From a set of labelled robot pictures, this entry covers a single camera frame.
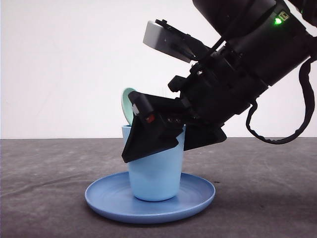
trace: black strap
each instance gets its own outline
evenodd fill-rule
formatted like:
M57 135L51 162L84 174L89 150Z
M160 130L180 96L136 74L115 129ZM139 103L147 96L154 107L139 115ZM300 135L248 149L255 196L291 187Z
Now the black strap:
M281 145L281 144L286 144L288 142L291 142L292 140L296 139L308 126L309 122L311 121L314 109L315 109L315 97L314 97L314 91L312 89L312 86L309 82L309 73L311 72L311 63L317 60L317 54L315 53L310 59L308 59L301 67L299 71L299 82L302 86L303 90L303 96L305 100L305 118L302 123L302 125L295 131L294 134L285 137L280 140L270 140L266 139L261 135L258 135L254 130L250 128L250 121L253 113L257 110L258 104L256 100L251 102L252 107L249 110L247 121L246 121L246 126L248 131L254 135L256 138L260 139L261 141L264 141L269 144L274 144L274 145Z

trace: blue plate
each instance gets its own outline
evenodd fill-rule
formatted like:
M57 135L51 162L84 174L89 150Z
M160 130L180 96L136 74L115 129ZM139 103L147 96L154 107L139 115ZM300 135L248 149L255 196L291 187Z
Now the blue plate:
M182 173L178 194L165 201L147 202L133 196L128 172L101 178L88 186L85 198L98 214L137 224L180 220L204 210L213 200L215 188L209 181Z

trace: green led light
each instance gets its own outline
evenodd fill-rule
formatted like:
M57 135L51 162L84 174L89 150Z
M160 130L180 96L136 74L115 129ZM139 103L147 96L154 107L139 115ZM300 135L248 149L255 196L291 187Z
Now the green led light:
M275 24L275 25L282 24L282 20L281 20L280 18L278 18L278 17L277 17L277 18L275 19L274 24Z

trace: blue cup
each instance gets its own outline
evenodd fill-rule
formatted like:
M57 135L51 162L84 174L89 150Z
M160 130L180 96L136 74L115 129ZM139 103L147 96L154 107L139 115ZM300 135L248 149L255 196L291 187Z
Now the blue cup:
M131 126L123 126L126 143ZM129 178L134 196L145 201L163 201L174 197L179 190L185 141L185 126L177 137L178 145L128 163Z

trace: gray tabletop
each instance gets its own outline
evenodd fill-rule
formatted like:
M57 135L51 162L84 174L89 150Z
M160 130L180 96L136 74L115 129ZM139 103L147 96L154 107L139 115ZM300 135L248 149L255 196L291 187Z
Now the gray tabletop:
M254 138L185 152L183 171L216 187L203 212L132 225L86 204L87 186L126 171L122 139L1 141L1 237L317 237L317 138L287 145Z

